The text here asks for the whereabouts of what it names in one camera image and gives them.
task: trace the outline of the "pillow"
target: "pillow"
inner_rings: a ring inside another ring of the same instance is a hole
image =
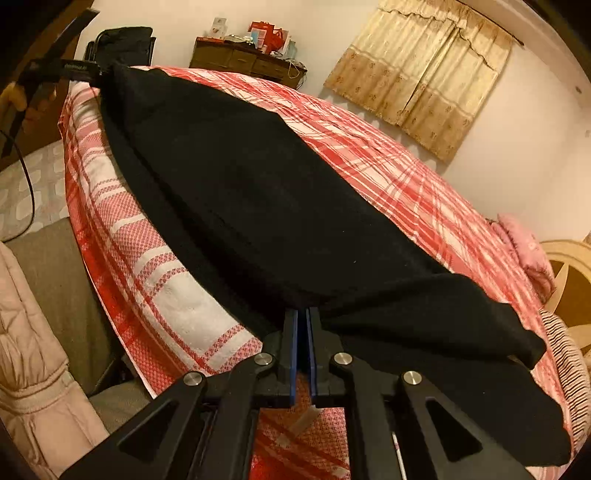
[[[546,303],[556,289],[556,279],[544,249],[534,234],[512,215],[501,213],[500,226],[507,232],[517,252],[519,264],[530,278],[540,301]]]

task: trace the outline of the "finger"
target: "finger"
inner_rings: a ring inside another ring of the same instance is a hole
[[[10,104],[15,103],[15,107],[22,112],[27,107],[27,98],[21,88],[17,88],[14,82],[10,83],[0,93],[0,122],[6,115],[6,111]]]
[[[19,112],[27,108],[27,96],[22,85],[12,84],[10,101]]]
[[[22,121],[22,131],[25,132],[26,134],[29,134],[33,131],[33,127],[35,125],[35,122],[31,121],[31,120],[27,120],[26,118]]]
[[[49,100],[44,98],[43,100],[41,100],[41,102],[39,102],[39,104],[37,105],[37,111],[44,113],[47,111],[47,109],[49,108]]]
[[[37,120],[39,120],[41,118],[41,112],[38,112],[37,110],[35,110],[32,107],[27,108],[27,111],[25,112],[25,118],[27,120],[31,120],[33,122],[36,122]]]

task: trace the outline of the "dresser drawer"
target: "dresser drawer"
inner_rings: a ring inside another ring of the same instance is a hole
[[[191,59],[191,68],[218,70],[228,68],[233,50],[224,46],[205,45],[195,48]]]
[[[228,64],[233,72],[250,73],[256,60],[256,53],[234,50]]]
[[[273,63],[271,61],[266,61],[263,59],[258,59],[255,64],[252,66],[252,71],[254,73],[258,73],[260,75],[264,75],[267,77],[273,77],[276,79],[282,79],[284,76],[287,75],[287,68],[278,65],[277,63]]]

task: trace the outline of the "pink pillow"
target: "pink pillow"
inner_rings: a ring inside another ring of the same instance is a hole
[[[499,224],[511,239],[519,264],[530,278],[542,303],[546,303],[556,289],[550,261],[534,234],[523,227],[512,215],[499,214]]]
[[[503,244],[507,247],[509,255],[516,263],[519,263],[519,257],[517,257],[517,252],[515,251],[515,247],[513,247],[513,243],[511,243],[511,239],[507,232],[503,230],[503,227],[498,224],[498,222],[492,221],[491,228],[495,231],[497,236],[501,239]]]

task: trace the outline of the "hand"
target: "hand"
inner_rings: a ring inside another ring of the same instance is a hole
[[[22,129],[25,133],[29,133],[33,130],[35,122],[43,116],[43,113],[49,108],[49,104],[55,100],[55,98],[56,90],[53,89],[49,98],[41,100],[39,105],[37,105],[37,108],[27,108],[25,90],[21,85],[12,82],[0,94],[0,125],[3,125],[4,116],[8,111],[8,107],[12,104],[19,112],[27,109],[25,119],[22,122]]]

